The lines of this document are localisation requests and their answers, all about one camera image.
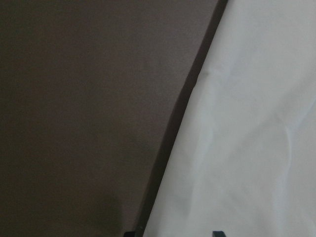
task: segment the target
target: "white fabric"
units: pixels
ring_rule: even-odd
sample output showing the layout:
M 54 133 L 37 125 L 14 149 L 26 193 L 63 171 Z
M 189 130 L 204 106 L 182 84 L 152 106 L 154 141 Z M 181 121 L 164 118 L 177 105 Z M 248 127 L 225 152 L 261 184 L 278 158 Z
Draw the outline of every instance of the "white fabric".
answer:
M 230 0 L 145 237 L 316 237 L 316 1 Z

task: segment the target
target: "white sheet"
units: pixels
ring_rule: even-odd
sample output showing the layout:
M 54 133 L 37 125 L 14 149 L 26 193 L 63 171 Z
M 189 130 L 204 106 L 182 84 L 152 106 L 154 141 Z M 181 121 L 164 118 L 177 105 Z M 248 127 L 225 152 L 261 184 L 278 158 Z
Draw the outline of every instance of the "white sheet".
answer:
M 230 0 L 145 237 L 316 237 L 316 1 Z

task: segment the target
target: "brown wall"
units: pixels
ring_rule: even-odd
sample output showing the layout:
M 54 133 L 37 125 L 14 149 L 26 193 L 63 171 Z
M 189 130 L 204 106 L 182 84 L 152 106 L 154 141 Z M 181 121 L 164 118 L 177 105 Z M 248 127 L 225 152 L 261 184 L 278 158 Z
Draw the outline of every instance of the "brown wall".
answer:
M 1 3 L 1 237 L 136 228 L 215 3 Z

